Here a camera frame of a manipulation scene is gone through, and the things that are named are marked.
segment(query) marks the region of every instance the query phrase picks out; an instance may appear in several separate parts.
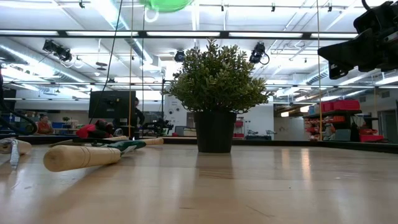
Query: computer monitor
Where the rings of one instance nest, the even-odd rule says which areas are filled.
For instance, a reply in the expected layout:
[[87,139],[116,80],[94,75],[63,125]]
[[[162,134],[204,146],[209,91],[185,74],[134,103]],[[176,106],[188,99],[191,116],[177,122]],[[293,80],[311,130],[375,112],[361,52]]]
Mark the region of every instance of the computer monitor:
[[[129,91],[104,91],[102,98],[99,100],[97,109],[94,109],[101,96],[101,91],[93,91],[90,95],[90,109],[88,111],[89,118],[129,118]],[[136,92],[131,92],[131,120],[134,121]]]

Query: desk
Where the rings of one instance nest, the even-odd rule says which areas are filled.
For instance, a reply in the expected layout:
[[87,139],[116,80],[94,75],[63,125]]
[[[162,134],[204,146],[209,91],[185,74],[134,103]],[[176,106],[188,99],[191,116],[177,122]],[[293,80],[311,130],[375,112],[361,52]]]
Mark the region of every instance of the desk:
[[321,147],[195,145],[128,153],[117,164],[59,173],[47,146],[17,172],[0,155],[1,223],[395,223],[398,156]]
[[60,134],[61,131],[65,131],[64,134],[76,134],[76,131],[78,131],[78,128],[53,128],[54,134]]

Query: green leaves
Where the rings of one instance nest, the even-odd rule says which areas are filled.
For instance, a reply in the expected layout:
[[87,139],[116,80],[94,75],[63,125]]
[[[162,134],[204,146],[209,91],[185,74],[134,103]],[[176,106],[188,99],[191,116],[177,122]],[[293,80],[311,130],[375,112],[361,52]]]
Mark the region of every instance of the green leaves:
[[191,111],[246,113],[249,108],[267,103],[272,93],[265,92],[265,81],[250,76],[254,65],[237,45],[220,47],[209,39],[207,52],[193,48],[185,54],[182,69],[174,74],[169,91]]

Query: green object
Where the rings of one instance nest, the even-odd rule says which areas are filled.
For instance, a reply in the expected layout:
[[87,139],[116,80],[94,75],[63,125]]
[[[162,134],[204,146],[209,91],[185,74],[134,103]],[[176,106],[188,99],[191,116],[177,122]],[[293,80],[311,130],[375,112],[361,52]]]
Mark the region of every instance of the green object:
[[126,149],[133,150],[145,147],[147,144],[143,141],[119,141],[112,144],[104,145],[103,147],[113,147],[119,149],[121,152],[125,151]]
[[159,12],[176,12],[191,4],[192,0],[140,0],[148,9]]
[[237,45],[220,47],[208,40],[208,51],[193,48],[185,52],[182,68],[174,74],[170,89],[184,108],[193,111],[247,113],[268,103],[273,93],[265,92],[265,80],[253,78],[254,65]]

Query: storage shelf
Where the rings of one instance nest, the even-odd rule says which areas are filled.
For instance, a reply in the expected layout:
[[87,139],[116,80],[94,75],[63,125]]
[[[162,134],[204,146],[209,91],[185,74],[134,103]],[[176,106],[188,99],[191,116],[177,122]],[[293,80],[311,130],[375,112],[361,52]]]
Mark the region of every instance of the storage shelf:
[[[328,112],[324,112],[322,113],[322,118],[326,117],[326,116],[330,116],[330,115],[346,115],[346,114],[358,114],[358,113],[362,113],[361,110],[336,110],[336,111],[328,111]],[[308,115],[308,116],[303,116],[303,118],[319,118],[320,114],[312,114],[312,115]]]

